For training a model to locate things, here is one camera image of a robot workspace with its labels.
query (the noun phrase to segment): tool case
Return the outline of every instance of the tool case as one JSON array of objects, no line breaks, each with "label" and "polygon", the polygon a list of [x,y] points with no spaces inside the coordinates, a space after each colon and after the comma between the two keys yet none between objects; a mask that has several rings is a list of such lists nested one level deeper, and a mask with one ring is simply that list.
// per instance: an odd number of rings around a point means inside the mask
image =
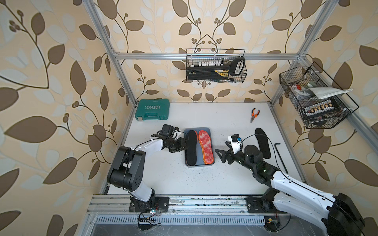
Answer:
[{"label": "tool case", "polygon": [[137,120],[167,120],[169,114],[168,99],[141,99],[136,109]]}]

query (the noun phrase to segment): black cable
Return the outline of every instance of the black cable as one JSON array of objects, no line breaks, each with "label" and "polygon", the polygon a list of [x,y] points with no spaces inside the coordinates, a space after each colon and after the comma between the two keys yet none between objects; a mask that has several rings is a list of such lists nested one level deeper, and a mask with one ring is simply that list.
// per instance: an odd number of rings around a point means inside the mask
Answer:
[{"label": "black cable", "polygon": [[[246,137],[244,140],[246,140],[246,139],[249,138],[249,137],[255,136],[255,135],[256,135],[256,134],[252,134],[251,136]],[[272,145],[272,148],[273,148],[273,143],[272,143],[272,141],[270,140],[270,138],[268,138],[268,136],[266,136],[266,135],[264,135],[264,134],[257,134],[257,135],[262,135],[262,136],[267,137],[267,139],[269,140],[269,142],[270,142],[270,144]],[[278,167],[279,171],[283,174],[283,176],[285,176],[285,177],[286,177],[289,181],[291,181],[292,183],[294,183],[294,184],[296,184],[296,185],[298,185],[298,186],[301,186],[302,188],[304,188],[304,189],[306,189],[306,190],[308,190],[308,191],[310,191],[310,192],[312,192],[312,193],[315,193],[316,195],[321,196],[322,198],[327,199],[328,201],[330,201],[330,202],[332,202],[333,204],[335,204],[340,210],[342,210],[347,216],[350,217],[350,219],[351,219],[351,220],[353,221],[353,223],[357,226],[357,228],[360,230],[360,232],[363,234],[363,236],[365,236],[364,232],[363,232],[362,229],[357,225],[357,223],[354,221],[353,217],[351,217],[351,215],[349,215],[349,214],[348,214],[343,208],[341,208],[341,206],[339,206],[339,205],[338,205],[337,203],[335,203],[334,201],[329,200],[329,199],[326,198],[325,196],[322,196],[322,195],[320,195],[319,193],[317,193],[317,192],[315,192],[315,191],[312,191],[311,189],[308,189],[308,188],[306,188],[306,187],[304,187],[304,186],[302,186],[302,185],[300,185],[300,184],[298,184],[298,183],[292,181],[291,179],[289,179],[289,178],[288,178],[288,177],[287,177],[287,176],[281,171],[281,169],[280,169],[280,167],[279,167],[279,165],[278,165],[277,156],[276,156],[276,152],[275,152],[274,148],[273,148],[273,152],[274,152],[274,158],[276,159],[277,167]]]}]

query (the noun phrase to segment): black insole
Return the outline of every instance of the black insole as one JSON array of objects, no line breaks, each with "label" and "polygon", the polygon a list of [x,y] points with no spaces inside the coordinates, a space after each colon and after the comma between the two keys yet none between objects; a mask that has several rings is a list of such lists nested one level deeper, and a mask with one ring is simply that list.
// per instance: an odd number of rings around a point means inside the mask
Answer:
[{"label": "black insole", "polygon": [[269,149],[269,143],[268,138],[266,137],[265,132],[262,130],[262,128],[257,128],[255,130],[255,136],[257,141],[259,142],[260,151],[262,152],[262,156],[265,159],[269,159],[271,157],[270,149]]},{"label": "black insole", "polygon": [[194,130],[189,130],[186,141],[185,161],[186,165],[194,166],[197,163],[197,134]]}]

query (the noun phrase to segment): black wire basket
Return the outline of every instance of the black wire basket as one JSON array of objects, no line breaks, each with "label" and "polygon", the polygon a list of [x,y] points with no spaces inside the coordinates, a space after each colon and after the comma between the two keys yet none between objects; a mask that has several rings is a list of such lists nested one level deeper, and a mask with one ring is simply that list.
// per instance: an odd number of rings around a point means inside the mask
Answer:
[{"label": "black wire basket", "polygon": [[236,73],[229,72],[229,69],[231,62],[243,57],[244,53],[244,49],[187,49],[186,80],[188,82],[196,80],[198,82],[243,83],[247,76],[245,64]]},{"label": "black wire basket", "polygon": [[[316,68],[321,67],[317,63],[317,67],[314,67],[314,63],[310,67],[300,66],[282,72],[280,74],[280,84],[289,96],[306,128],[331,129],[357,110],[359,106],[348,94],[335,95],[325,99],[318,99],[317,97],[298,98],[293,89],[303,88],[309,83],[315,83],[317,87],[329,87],[318,75],[319,72]],[[325,73],[332,79],[333,83],[338,85],[337,88],[341,88],[327,72]]]}]

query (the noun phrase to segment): pliers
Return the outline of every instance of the pliers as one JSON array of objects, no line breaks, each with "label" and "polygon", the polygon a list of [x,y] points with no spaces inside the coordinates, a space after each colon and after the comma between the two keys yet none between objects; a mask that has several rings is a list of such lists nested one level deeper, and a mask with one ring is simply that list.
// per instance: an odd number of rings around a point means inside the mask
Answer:
[{"label": "pliers", "polygon": [[254,114],[255,109],[256,109],[256,108],[254,108],[254,109],[252,110],[251,123],[252,123],[252,121],[253,121],[253,120],[254,120],[254,119],[260,114],[260,110],[258,110],[258,111],[257,111],[257,114],[255,115],[255,114]]}]

